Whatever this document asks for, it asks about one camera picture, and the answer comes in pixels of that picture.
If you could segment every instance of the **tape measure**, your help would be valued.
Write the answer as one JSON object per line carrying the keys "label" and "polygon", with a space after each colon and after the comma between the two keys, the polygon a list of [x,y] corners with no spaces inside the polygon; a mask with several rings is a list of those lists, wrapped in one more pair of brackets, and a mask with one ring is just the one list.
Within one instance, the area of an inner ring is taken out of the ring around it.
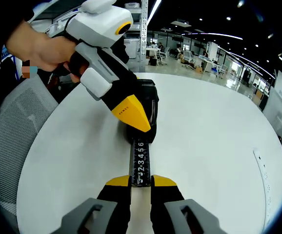
{"label": "tape measure", "polygon": [[134,139],[132,147],[131,183],[133,187],[151,185],[149,143],[145,139]]}

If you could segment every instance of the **window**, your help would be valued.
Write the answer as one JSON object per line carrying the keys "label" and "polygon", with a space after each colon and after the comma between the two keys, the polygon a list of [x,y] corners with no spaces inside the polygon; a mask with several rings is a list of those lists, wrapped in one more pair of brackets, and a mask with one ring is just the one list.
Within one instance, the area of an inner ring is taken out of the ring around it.
{"label": "window", "polygon": [[190,50],[190,45],[188,45],[188,44],[183,44],[182,50]]}

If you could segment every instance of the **cardboard box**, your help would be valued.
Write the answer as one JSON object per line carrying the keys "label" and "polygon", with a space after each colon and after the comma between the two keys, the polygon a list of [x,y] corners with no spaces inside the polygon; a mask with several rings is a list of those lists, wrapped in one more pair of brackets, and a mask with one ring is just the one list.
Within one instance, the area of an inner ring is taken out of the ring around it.
{"label": "cardboard box", "polygon": [[195,70],[196,70],[196,72],[198,72],[198,73],[203,73],[203,69],[202,69],[201,67],[197,67]]}

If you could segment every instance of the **human hand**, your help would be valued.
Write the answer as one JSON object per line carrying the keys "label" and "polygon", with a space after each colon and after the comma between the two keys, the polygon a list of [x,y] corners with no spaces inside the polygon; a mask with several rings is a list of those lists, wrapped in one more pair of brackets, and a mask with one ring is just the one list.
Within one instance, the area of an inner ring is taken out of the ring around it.
{"label": "human hand", "polygon": [[[49,38],[44,33],[36,32],[31,26],[22,21],[6,42],[8,51],[22,61],[30,60],[30,66],[37,66],[51,72],[63,63],[69,70],[68,62],[75,52],[76,44],[65,37]],[[73,82],[80,78],[71,74]]]}

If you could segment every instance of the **orange circular ring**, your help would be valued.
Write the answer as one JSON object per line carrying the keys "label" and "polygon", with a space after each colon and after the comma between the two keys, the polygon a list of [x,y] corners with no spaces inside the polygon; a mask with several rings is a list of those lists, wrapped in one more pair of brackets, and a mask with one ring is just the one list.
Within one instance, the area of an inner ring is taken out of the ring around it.
{"label": "orange circular ring", "polygon": [[132,24],[132,23],[129,21],[129,22],[123,23],[121,26],[119,26],[118,29],[115,32],[115,35],[119,35],[120,30],[128,24]]}

